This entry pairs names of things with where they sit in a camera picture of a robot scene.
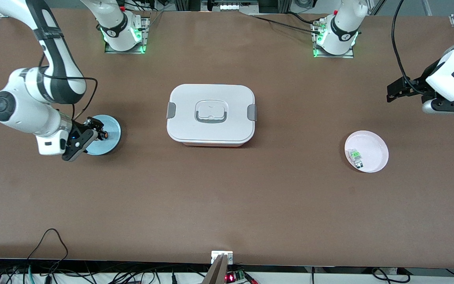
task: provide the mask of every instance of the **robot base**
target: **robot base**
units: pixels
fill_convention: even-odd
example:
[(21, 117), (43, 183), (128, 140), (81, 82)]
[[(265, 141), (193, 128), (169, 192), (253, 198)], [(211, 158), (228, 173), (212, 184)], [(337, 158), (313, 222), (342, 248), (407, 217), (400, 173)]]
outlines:
[(311, 40), (313, 41), (313, 57), (327, 57), (327, 58), (353, 58), (353, 45), (355, 45), (355, 40), (350, 49), (345, 54), (330, 54), (326, 52), (323, 47), (318, 45), (316, 42), (321, 40), (322, 35), (326, 32), (326, 18), (321, 18), (319, 20), (319, 26), (311, 24), (311, 30), (319, 31), (320, 34), (312, 34)]
[(117, 51), (110, 47), (110, 45), (104, 41), (104, 53), (108, 54), (144, 54), (146, 52), (146, 42), (148, 40), (148, 30), (150, 27), (150, 18), (141, 18), (141, 31), (135, 31), (134, 36), (142, 38), (142, 40), (134, 45), (133, 48), (126, 51)]
[(93, 118), (99, 119), (103, 124), (103, 131), (108, 133), (108, 138), (104, 140), (94, 140), (88, 147), (89, 155), (104, 155), (112, 151), (120, 142), (121, 127), (119, 122), (109, 115), (96, 115)]

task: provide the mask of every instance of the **table surface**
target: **table surface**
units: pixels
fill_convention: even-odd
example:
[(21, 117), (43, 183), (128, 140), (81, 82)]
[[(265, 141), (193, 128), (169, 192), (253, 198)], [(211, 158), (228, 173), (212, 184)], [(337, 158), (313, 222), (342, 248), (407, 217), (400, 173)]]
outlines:
[[(0, 257), (26, 257), (53, 227), (72, 259), (206, 263), (211, 250), (233, 250), (244, 264), (454, 268), (454, 116), (424, 114), (418, 96), (386, 102), (400, 77), (391, 18), (365, 19), (355, 59), (323, 59), (304, 32), (200, 12), (164, 13), (144, 55), (104, 54), (88, 10), (54, 13), (83, 74), (100, 82), (85, 115), (117, 117), (123, 140), (66, 163), (0, 124)], [(396, 35), (411, 77), (454, 44), (447, 18), (401, 17)], [(0, 20), (0, 89), (40, 55), (31, 30)], [(251, 88), (252, 140), (173, 141), (166, 106), (184, 83)], [(344, 141), (359, 130), (386, 141), (382, 171), (346, 161)], [(34, 256), (62, 255), (50, 235)]]

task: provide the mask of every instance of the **black cable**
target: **black cable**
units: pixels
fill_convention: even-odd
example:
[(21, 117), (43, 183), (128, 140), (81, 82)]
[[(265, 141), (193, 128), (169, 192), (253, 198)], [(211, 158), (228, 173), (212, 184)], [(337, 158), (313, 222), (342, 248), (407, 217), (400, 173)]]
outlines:
[(398, 11), (400, 10), (400, 6), (402, 6), (402, 3), (404, 0), (400, 0), (398, 3), (397, 9), (395, 10), (395, 14), (393, 15), (393, 21), (391, 22), (391, 44), (393, 46), (393, 52), (395, 52), (395, 57), (397, 58), (397, 63), (398, 63), (398, 68), (400, 68), (400, 72), (402, 73), (402, 77), (404, 78), (404, 81), (413, 89), (415, 92), (419, 93), (420, 95), (425, 95), (425, 93), (421, 92), (417, 88), (413, 86), (413, 83), (409, 81), (409, 78), (406, 75), (406, 72), (404, 71), (404, 67), (402, 66), (402, 62), (400, 61), (400, 55), (398, 54), (397, 50), (397, 45), (395, 44), (395, 21), (397, 20), (398, 16)]
[(153, 9), (153, 10), (157, 11), (157, 9), (152, 8), (152, 7), (141, 6), (140, 4), (136, 3), (135, 0), (134, 0), (134, 4), (128, 3), (128, 2), (125, 2), (125, 1), (122, 1), (122, 0), (117, 0), (117, 2), (122, 2), (124, 4), (131, 5), (131, 6), (134, 6), (134, 7), (138, 7), (138, 8), (141, 8), (141, 9), (146, 8), (146, 9)]
[(54, 282), (55, 282), (56, 284), (59, 284), (59, 283), (57, 283), (57, 279), (56, 279), (56, 275), (55, 275), (55, 274), (52, 274), (52, 278), (54, 279)]
[(143, 284), (143, 276), (145, 275), (146, 272), (141, 273), (141, 279), (139, 280), (139, 284)]
[[(61, 273), (62, 275), (65, 275), (65, 276), (69, 276), (69, 277), (71, 276), (71, 275), (67, 275), (66, 273), (63, 273), (62, 270), (64, 270), (64, 269), (58, 270), (59, 273)], [(89, 278), (87, 278), (85, 275), (81, 275), (81, 274), (79, 274), (79, 273), (76, 272), (76, 271), (72, 271), (72, 270), (69, 270), (69, 271), (71, 271), (72, 273), (75, 273), (76, 275), (78, 275), (77, 277), (81, 277), (81, 278), (85, 279), (85, 280), (86, 280), (87, 282), (89, 282), (90, 284), (95, 284), (95, 283), (92, 282)]]
[[(92, 273), (92, 275), (96, 275), (96, 274), (98, 274), (98, 273), (103, 273), (104, 271), (110, 270), (110, 269), (112, 269), (112, 268), (115, 268), (115, 267), (117, 267), (117, 266), (121, 266), (121, 265), (124, 265), (124, 264), (134, 264), (134, 265), (131, 266), (131, 267), (135, 267), (135, 266), (139, 265), (140, 263), (139, 263), (139, 262), (122, 262), (122, 263), (115, 264), (115, 265), (113, 265), (113, 266), (109, 266), (109, 267), (107, 267), (107, 268), (103, 268), (103, 269), (101, 269), (101, 270), (99, 270), (99, 271), (96, 271), (95, 273)], [(75, 276), (75, 275), (66, 275), (66, 276), (68, 276), (68, 277), (81, 277), (81, 276)]]
[(446, 269), (447, 272), (449, 272), (449, 273), (451, 273), (452, 275), (454, 275), (454, 272), (453, 272), (453, 271), (451, 271), (451, 270), (449, 270), (449, 269), (447, 269), (447, 268), (445, 268), (445, 269)]
[(157, 281), (159, 281), (159, 284), (160, 284), (160, 278), (159, 278), (159, 274), (157, 273), (157, 269), (155, 270), (155, 276), (157, 277)]
[(148, 283), (148, 284), (152, 284), (153, 280), (155, 280), (155, 273), (153, 273), (153, 271), (151, 271), (153, 277), (152, 277), (152, 280)]
[[(379, 277), (378, 275), (376, 275), (376, 271), (378, 271), (378, 270), (382, 273), (382, 275), (384, 276), (384, 278), (381, 278), (381, 277)], [(399, 281), (399, 280), (390, 279), (390, 278), (388, 278), (388, 275), (386, 275), (386, 273), (385, 273), (383, 270), (381, 270), (380, 268), (378, 268), (378, 267), (375, 267), (375, 268), (372, 269), (372, 275), (373, 275), (376, 279), (379, 279), (379, 280), (382, 280), (382, 281), (386, 281), (388, 284), (391, 284), (392, 282), (393, 282), (393, 283), (402, 283), (402, 284), (404, 284), (404, 283), (408, 283), (409, 281), (411, 281), (411, 276), (410, 276), (410, 275), (407, 275), (407, 279), (404, 280), (404, 281)]]
[(187, 270), (191, 270), (193, 273), (196, 273), (196, 274), (198, 274), (198, 275), (200, 275), (200, 276), (202, 276), (202, 277), (206, 277), (206, 275), (204, 275), (204, 274), (202, 274), (202, 273), (200, 273), (200, 272), (198, 272), (198, 271), (196, 271), (196, 270), (194, 270), (194, 269), (191, 269), (191, 268), (188, 267), (188, 266), (187, 266)]
[(27, 256), (26, 260), (27, 262), (29, 263), (29, 259), (31, 258), (31, 256), (34, 254), (34, 252), (36, 252), (36, 250), (39, 248), (39, 246), (41, 245), (41, 242), (43, 242), (43, 239), (45, 239), (45, 235), (47, 235), (48, 232), (50, 231), (54, 231), (56, 234), (57, 234), (57, 237), (59, 238), (59, 241), (61, 242), (61, 244), (63, 245), (65, 251), (66, 251), (66, 254), (64, 255), (64, 257), (62, 257), (62, 259), (56, 261), (56, 263), (54, 263), (52, 265), (52, 267), (50, 268), (50, 272), (49, 274), (52, 274), (54, 273), (56, 270), (57, 270), (57, 267), (59, 265), (59, 263), (63, 260), (65, 260), (66, 257), (68, 257), (68, 254), (69, 254), (69, 250), (68, 250), (68, 247), (64, 244), (64, 241), (63, 239), (61, 238), (61, 234), (59, 234), (59, 232), (55, 229), (55, 228), (49, 228), (48, 230), (45, 231), (45, 233), (43, 233), (43, 236), (41, 237), (41, 240), (39, 241), (38, 245), (36, 246), (36, 248), (34, 248), (34, 250)]
[(299, 14), (294, 13), (294, 12), (292, 12), (292, 11), (288, 11), (288, 12), (286, 12), (285, 14), (294, 15), (294, 16), (296, 16), (300, 21), (305, 22), (306, 24), (310, 24), (310, 25), (312, 25), (315, 21), (319, 21), (319, 20), (321, 19), (321, 18), (317, 18), (316, 20), (308, 21), (308, 20), (303, 19), (301, 16), (299, 16)]
[(270, 23), (275, 23), (275, 24), (278, 24), (278, 25), (282, 25), (282, 26), (285, 26), (285, 27), (289, 27), (289, 28), (292, 28), (292, 29), (297, 29), (297, 30), (301, 30), (301, 31), (305, 31), (305, 32), (310, 32), (310, 33), (312, 33), (312, 34), (320, 34), (319, 31), (313, 31), (313, 30), (303, 29), (303, 28), (300, 28), (300, 27), (295, 27), (295, 26), (283, 24), (283, 23), (280, 23), (280, 22), (276, 22), (276, 21), (273, 21), (273, 20), (266, 19), (266, 18), (260, 18), (260, 17), (257, 17), (257, 16), (252, 16), (252, 17), (257, 18), (257, 19), (260, 19), (260, 20), (264, 20), (264, 21), (267, 21), (267, 22), (270, 22)]
[(92, 277), (92, 280), (94, 281), (94, 284), (97, 284), (97, 281), (94, 278), (94, 275), (92, 275), (92, 273), (90, 273), (90, 269), (89, 269), (89, 266), (87, 265), (87, 262), (85, 260), (83, 262), (85, 263), (85, 267), (87, 268), (87, 272), (89, 273), (90, 277)]

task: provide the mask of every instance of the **wire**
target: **wire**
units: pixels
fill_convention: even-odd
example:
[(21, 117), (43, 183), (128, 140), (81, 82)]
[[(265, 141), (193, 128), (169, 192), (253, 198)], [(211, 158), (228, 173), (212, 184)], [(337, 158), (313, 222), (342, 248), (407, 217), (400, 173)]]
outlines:
[(31, 258), (31, 256), (32, 256), (32, 255), (34, 254), (34, 252), (36, 252), (36, 250), (39, 248), (39, 246), (41, 245), (41, 242), (43, 242), (43, 239), (45, 239), (45, 235), (47, 235), (47, 233), (50, 232), (50, 231), (56, 232), (57, 237), (59, 238), (59, 241), (61, 242), (61, 244), (63, 245), (63, 247), (64, 247), (64, 249), (65, 249), (65, 251), (66, 251), (66, 254), (64, 255), (64, 257), (62, 257), (62, 259), (56, 261), (56, 262), (52, 265), (52, 267), (50, 268), (49, 274), (52, 274), (52, 273), (54, 273), (54, 272), (57, 270), (57, 267), (58, 267), (59, 263), (60, 263), (61, 261), (65, 260), (65, 258), (68, 257), (68, 254), (69, 254), (68, 247), (64, 244), (64, 241), (63, 241), (63, 239), (61, 238), (61, 234), (59, 234), (59, 232), (58, 232), (55, 228), (49, 228), (48, 230), (45, 231), (45, 233), (43, 233), (43, 236), (41, 237), (41, 239), (40, 239), (38, 245), (37, 245), (36, 248), (34, 248), (34, 250), (27, 256), (26, 260), (27, 260), (27, 262), (29, 262), (29, 259)]
[[(384, 276), (384, 278), (378, 277), (378, 275), (376, 275), (376, 271), (377, 271), (377, 270), (379, 270), (379, 271), (382, 273), (382, 275)], [(391, 284), (392, 282), (393, 282), (393, 283), (402, 283), (402, 284), (404, 284), (404, 283), (408, 283), (409, 281), (411, 281), (411, 276), (410, 276), (410, 275), (407, 275), (407, 279), (404, 280), (404, 281), (399, 281), (399, 280), (390, 279), (390, 278), (388, 278), (388, 275), (386, 275), (386, 273), (385, 273), (383, 270), (381, 270), (380, 268), (378, 268), (378, 267), (375, 267), (375, 268), (372, 269), (372, 275), (373, 275), (376, 279), (379, 279), (379, 280), (382, 280), (382, 281), (386, 281), (388, 284)]]
[(152, 277), (152, 280), (148, 283), (148, 284), (152, 284), (153, 280), (155, 280), (155, 273), (153, 273), (153, 271), (151, 271), (153, 277)]
[(292, 11), (288, 11), (288, 12), (286, 12), (285, 14), (294, 15), (294, 16), (296, 16), (301, 22), (304, 22), (304, 23), (310, 24), (310, 25), (312, 25), (315, 21), (319, 21), (319, 20), (321, 19), (321, 18), (317, 18), (316, 20), (308, 21), (308, 20), (303, 19), (301, 16), (299, 16), (299, 14), (294, 13), (294, 12), (292, 12)]
[(421, 92), (417, 88), (413, 86), (413, 83), (409, 81), (409, 78), (406, 75), (406, 72), (404, 71), (404, 67), (402, 66), (402, 62), (400, 61), (400, 55), (398, 54), (397, 50), (397, 45), (395, 44), (395, 21), (397, 20), (398, 16), (398, 11), (400, 10), (400, 6), (402, 6), (402, 3), (404, 0), (400, 0), (398, 3), (397, 9), (395, 10), (395, 14), (393, 15), (393, 21), (391, 22), (391, 44), (393, 45), (393, 52), (395, 52), (395, 57), (397, 58), (397, 63), (398, 63), (398, 68), (400, 68), (400, 72), (402, 73), (402, 77), (404, 78), (404, 81), (413, 89), (415, 92), (419, 93), (420, 95), (425, 95), (425, 93)]
[(196, 271), (196, 270), (194, 270), (194, 269), (191, 269), (191, 268), (188, 267), (188, 266), (187, 266), (187, 270), (190, 270), (190, 271), (193, 272), (193, 273), (197, 273), (198, 275), (200, 275), (200, 276), (202, 276), (202, 277), (206, 277), (206, 275), (204, 275), (204, 274), (202, 274), (202, 273), (200, 273), (200, 272), (198, 272), (198, 271)]
[(260, 17), (257, 17), (257, 16), (252, 16), (252, 17), (260, 19), (260, 20), (264, 20), (264, 21), (267, 21), (267, 22), (275, 23), (275, 24), (278, 24), (278, 25), (282, 25), (282, 26), (285, 26), (285, 27), (289, 27), (289, 28), (292, 28), (292, 29), (297, 29), (297, 30), (301, 30), (301, 31), (305, 31), (305, 32), (310, 32), (312, 34), (320, 34), (320, 32), (318, 32), (318, 31), (303, 29), (303, 28), (300, 28), (300, 27), (295, 27), (295, 26), (283, 24), (283, 23), (280, 23), (280, 22), (276, 22), (276, 21), (273, 21), (273, 20), (266, 19), (266, 18), (260, 18)]
[(87, 272), (89, 273), (90, 277), (92, 277), (92, 280), (94, 281), (94, 284), (97, 284), (96, 282), (96, 279), (94, 278), (94, 275), (92, 275), (92, 273), (90, 273), (90, 269), (89, 269), (89, 266), (87, 265), (87, 262), (84, 260), (83, 261), (85, 263), (85, 267), (87, 268)]
[(445, 268), (445, 269), (446, 269), (447, 272), (449, 272), (449, 273), (451, 273), (452, 275), (454, 275), (454, 272), (453, 272), (453, 271), (451, 271), (451, 270), (449, 270), (449, 269), (447, 269), (447, 268)]
[(29, 281), (31, 282), (31, 284), (35, 284), (35, 283), (34, 283), (34, 279), (33, 279), (33, 275), (32, 275), (32, 273), (31, 273), (31, 266), (29, 266), (29, 267), (27, 268), (27, 272), (28, 272), (28, 276), (29, 276)]
[(133, 3), (134, 3), (134, 4), (129, 3), (129, 2), (125, 2), (125, 1), (122, 1), (122, 0), (117, 0), (117, 1), (122, 2), (122, 3), (124, 3), (124, 4), (127, 4), (127, 5), (131, 5), (131, 6), (134, 6), (134, 7), (141, 8), (141, 9), (143, 9), (142, 11), (144, 11), (144, 8), (146, 8), (146, 9), (152, 9), (152, 10), (158, 11), (158, 9), (156, 9), (156, 8), (147, 7), (147, 6), (141, 6), (140, 4), (136, 3), (136, 0), (133, 0)]
[(160, 11), (160, 13), (153, 19), (153, 21), (148, 25), (148, 27), (151, 27), (155, 21), (164, 13), (164, 10)]
[(157, 277), (157, 281), (159, 281), (159, 284), (160, 284), (160, 278), (159, 278), (159, 274), (157, 273), (157, 269), (155, 270), (155, 276)]
[(95, 284), (90, 279), (88, 279), (85, 275), (81, 275), (76, 271), (69, 270), (70, 272), (75, 273), (78, 276), (67, 275), (66, 273), (63, 273), (62, 270), (65, 270), (65, 269), (60, 269), (59, 273), (61, 273), (62, 275), (69, 276), (69, 277), (81, 277), (81, 278), (85, 279), (87, 282), (89, 282), (90, 284)]

